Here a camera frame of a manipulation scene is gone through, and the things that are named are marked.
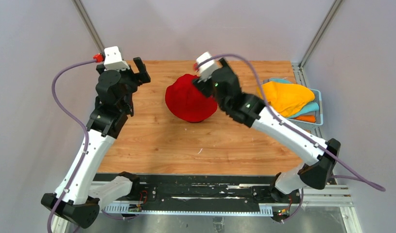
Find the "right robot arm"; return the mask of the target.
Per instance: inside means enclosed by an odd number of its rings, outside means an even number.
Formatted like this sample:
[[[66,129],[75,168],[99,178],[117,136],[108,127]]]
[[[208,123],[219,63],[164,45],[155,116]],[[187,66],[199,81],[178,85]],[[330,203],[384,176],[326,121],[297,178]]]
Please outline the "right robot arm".
[[[310,187],[325,188],[335,166],[340,142],[326,141],[307,133],[275,110],[258,96],[242,91],[237,75],[225,59],[218,65],[209,61],[197,63],[198,79],[193,85],[206,97],[213,97],[219,108],[235,122],[271,136],[293,151],[302,163],[287,172],[275,175],[267,194],[275,202],[282,202],[295,190]]]

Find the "light blue bucket hat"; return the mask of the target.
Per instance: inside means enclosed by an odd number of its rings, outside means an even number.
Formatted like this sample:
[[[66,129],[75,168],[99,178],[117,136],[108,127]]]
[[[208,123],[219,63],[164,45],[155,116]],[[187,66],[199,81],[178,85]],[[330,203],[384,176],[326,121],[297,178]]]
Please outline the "light blue bucket hat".
[[[275,81],[279,83],[292,83],[288,80],[285,79],[280,79],[280,78],[271,78],[269,81]],[[301,111],[299,111],[297,114],[293,115],[290,118],[302,116],[302,115],[312,115],[314,112],[319,110],[319,104],[316,103],[315,101],[308,103],[306,106],[304,106]]]

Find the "yellow bucket hat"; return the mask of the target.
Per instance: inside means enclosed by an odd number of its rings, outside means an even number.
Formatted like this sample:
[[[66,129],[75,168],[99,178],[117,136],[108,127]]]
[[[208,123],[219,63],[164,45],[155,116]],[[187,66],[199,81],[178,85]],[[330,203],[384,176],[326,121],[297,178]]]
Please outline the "yellow bucket hat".
[[[261,87],[268,103],[287,118],[297,114],[315,99],[315,94],[310,89],[298,84],[269,81]]]

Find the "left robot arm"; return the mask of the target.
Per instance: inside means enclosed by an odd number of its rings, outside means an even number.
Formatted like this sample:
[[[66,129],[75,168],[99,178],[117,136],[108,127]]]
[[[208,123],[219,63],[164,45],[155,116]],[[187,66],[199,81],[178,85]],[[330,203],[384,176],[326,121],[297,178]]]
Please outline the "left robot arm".
[[[52,193],[46,193],[41,204],[58,216],[86,229],[98,214],[113,201],[126,197],[136,200],[142,195],[140,179],[121,172],[112,181],[91,189],[92,181],[110,147],[118,138],[129,117],[134,115],[133,94],[151,78],[142,59],[133,59],[137,72],[129,65],[112,69],[102,54],[93,58],[99,73],[95,107],[86,124],[81,124],[84,139],[67,175]]]

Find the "red bucket hat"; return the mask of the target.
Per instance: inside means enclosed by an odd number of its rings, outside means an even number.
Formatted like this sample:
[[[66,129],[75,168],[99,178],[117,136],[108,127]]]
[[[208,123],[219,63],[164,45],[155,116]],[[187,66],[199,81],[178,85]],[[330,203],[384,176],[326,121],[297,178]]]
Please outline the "red bucket hat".
[[[211,117],[218,108],[216,101],[204,96],[193,85],[196,75],[184,74],[165,92],[165,104],[177,118],[189,123],[199,123]]]

